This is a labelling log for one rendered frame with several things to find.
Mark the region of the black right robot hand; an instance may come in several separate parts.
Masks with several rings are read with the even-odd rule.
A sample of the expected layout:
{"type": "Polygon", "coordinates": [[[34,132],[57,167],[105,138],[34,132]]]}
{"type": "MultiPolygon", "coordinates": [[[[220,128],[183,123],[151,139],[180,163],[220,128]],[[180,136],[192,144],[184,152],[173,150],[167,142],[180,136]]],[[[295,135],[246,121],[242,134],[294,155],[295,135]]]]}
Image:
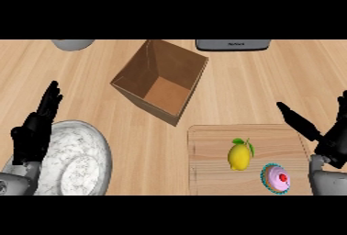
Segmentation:
{"type": "Polygon", "coordinates": [[[317,141],[314,153],[329,159],[329,164],[341,168],[347,163],[347,90],[338,97],[337,122],[325,134],[320,134],[313,123],[294,112],[285,103],[278,102],[285,122],[310,140],[317,141]]]}

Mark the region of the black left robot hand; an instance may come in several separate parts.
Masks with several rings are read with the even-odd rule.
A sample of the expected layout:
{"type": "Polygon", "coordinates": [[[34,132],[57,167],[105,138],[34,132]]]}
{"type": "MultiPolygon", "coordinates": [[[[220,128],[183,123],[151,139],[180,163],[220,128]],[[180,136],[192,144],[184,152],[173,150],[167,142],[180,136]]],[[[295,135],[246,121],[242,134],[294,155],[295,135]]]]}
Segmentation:
{"type": "Polygon", "coordinates": [[[24,125],[10,130],[13,140],[13,165],[41,162],[47,153],[52,124],[57,114],[57,105],[63,95],[59,93],[57,81],[49,84],[35,112],[26,116],[24,125]]]}

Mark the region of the yellow lemon with green leaves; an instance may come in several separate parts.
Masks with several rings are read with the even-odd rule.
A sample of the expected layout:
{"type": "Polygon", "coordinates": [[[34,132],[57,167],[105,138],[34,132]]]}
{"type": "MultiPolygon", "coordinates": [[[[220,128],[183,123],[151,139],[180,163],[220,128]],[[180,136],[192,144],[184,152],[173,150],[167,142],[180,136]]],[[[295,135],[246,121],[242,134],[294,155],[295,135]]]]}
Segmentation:
{"type": "Polygon", "coordinates": [[[249,140],[235,138],[233,146],[227,153],[227,162],[233,171],[244,171],[249,165],[251,158],[255,156],[255,149],[249,140]]]}

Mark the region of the pale wooden cutting board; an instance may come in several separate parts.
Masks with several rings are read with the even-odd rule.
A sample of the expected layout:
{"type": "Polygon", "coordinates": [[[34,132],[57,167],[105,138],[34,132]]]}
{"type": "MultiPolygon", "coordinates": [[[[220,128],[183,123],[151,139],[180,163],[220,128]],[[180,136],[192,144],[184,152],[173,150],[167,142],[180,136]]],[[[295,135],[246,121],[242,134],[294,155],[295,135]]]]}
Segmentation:
{"type": "Polygon", "coordinates": [[[190,194],[272,196],[260,181],[267,163],[289,173],[286,196],[310,195],[307,147],[298,132],[285,124],[192,126],[189,129],[190,194]],[[232,171],[227,153],[232,140],[248,140],[255,157],[244,171],[232,171]]]}

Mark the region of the brown cardboard box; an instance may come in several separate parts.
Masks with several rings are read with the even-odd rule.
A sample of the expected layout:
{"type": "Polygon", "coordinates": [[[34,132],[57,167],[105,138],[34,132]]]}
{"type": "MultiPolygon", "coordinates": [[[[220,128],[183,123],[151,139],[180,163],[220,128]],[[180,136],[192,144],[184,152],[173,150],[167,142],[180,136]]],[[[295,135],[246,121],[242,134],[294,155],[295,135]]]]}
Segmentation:
{"type": "Polygon", "coordinates": [[[128,101],[176,126],[208,58],[161,39],[143,42],[111,81],[128,101]]]}

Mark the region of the white marble bowl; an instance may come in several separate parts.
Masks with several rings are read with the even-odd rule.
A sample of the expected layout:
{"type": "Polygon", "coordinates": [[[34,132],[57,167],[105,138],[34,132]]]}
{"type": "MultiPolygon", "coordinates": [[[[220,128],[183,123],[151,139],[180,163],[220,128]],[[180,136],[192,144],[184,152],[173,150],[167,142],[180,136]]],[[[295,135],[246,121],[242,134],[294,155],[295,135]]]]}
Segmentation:
{"type": "Polygon", "coordinates": [[[111,178],[111,150],[103,134],[80,120],[52,124],[38,189],[32,196],[100,196],[111,178]]]}

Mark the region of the pink frosted cupcake with cherry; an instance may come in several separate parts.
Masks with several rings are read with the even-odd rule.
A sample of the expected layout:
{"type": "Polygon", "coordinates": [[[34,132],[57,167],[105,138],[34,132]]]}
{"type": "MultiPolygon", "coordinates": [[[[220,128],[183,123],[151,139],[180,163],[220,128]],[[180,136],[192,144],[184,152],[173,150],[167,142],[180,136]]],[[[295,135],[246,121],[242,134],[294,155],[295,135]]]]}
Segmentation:
{"type": "Polygon", "coordinates": [[[289,190],[289,173],[278,163],[267,163],[260,172],[260,181],[269,191],[283,195],[289,190]]]}

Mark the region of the pale grey rounded container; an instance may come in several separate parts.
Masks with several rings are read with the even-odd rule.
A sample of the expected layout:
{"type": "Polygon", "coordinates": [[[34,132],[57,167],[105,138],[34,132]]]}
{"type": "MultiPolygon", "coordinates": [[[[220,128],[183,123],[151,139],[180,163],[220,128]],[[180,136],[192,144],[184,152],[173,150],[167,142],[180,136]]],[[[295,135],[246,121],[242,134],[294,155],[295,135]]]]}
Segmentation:
{"type": "Polygon", "coordinates": [[[93,39],[53,39],[52,42],[60,50],[75,51],[86,49],[93,44],[93,39]]]}

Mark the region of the dark grey flat appliance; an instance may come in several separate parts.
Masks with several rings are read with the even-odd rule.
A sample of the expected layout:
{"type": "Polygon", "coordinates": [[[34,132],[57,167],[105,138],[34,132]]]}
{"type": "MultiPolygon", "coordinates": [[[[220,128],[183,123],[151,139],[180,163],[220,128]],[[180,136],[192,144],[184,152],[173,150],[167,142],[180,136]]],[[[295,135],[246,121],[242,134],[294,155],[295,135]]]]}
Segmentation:
{"type": "Polygon", "coordinates": [[[198,39],[195,46],[202,51],[248,51],[266,50],[269,39],[198,39]]]}

